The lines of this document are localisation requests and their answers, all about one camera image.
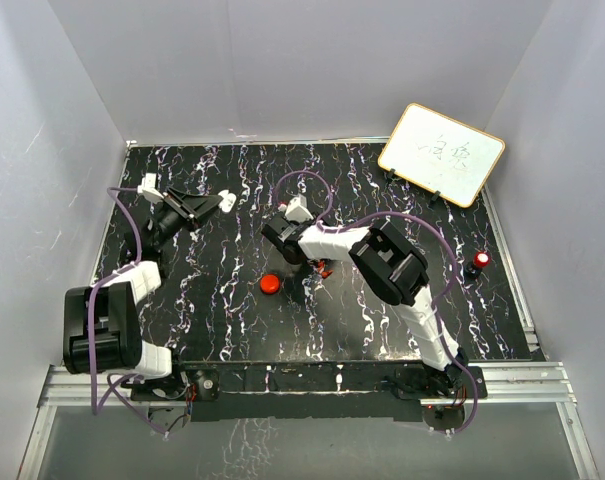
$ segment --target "red round object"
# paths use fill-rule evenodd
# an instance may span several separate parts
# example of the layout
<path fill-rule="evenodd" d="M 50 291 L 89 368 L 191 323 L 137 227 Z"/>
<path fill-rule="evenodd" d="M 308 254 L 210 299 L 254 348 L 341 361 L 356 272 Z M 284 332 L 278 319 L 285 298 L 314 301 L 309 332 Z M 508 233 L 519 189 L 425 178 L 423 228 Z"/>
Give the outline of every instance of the red round object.
<path fill-rule="evenodd" d="M 489 258 L 488 254 L 486 254 L 484 252 L 478 252 L 475 254 L 475 257 L 473 258 L 473 265 L 476 268 L 484 268 L 489 264 L 490 261 L 491 261 L 491 259 Z"/>
<path fill-rule="evenodd" d="M 280 279 L 277 275 L 268 273 L 260 280 L 260 290 L 267 295 L 273 295 L 280 290 Z"/>

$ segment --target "marble tabletop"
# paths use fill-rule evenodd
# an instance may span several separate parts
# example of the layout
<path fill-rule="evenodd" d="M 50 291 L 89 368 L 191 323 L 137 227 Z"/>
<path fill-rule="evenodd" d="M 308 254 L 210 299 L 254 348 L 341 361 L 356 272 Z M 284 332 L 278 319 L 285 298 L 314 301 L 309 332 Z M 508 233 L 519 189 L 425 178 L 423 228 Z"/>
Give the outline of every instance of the marble tabletop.
<path fill-rule="evenodd" d="M 456 286 L 440 307 L 451 334 L 476 360 L 530 359 L 513 294 L 481 198 L 468 209 L 404 180 L 387 182 L 377 165 L 383 144 L 282 144 L 139 147 L 128 153 L 121 186 L 133 187 L 156 173 L 159 189 L 194 194 L 229 189 L 237 202 L 194 233 L 182 231 L 167 245 L 168 278 L 140 309 L 146 340 L 176 348 L 181 359 L 203 362 L 320 362 L 418 359 L 406 325 L 382 304 L 353 266 L 336 263 L 327 279 L 307 265 L 290 266 L 262 237 L 275 213 L 273 187 L 292 170 L 322 175 L 335 196 L 329 219 L 349 223 L 383 210 L 417 215 L 435 225 L 455 251 L 460 267 L 477 251 L 492 263 L 482 276 Z M 282 200 L 304 193 L 317 211 L 325 206 L 321 184 L 292 178 Z M 120 195 L 138 224 L 152 206 Z M 433 293 L 450 267 L 435 238 L 418 225 L 392 220 L 425 254 Z M 97 275 L 117 267 L 128 224 L 111 219 Z M 276 273 L 282 289 L 262 294 L 259 280 Z"/>

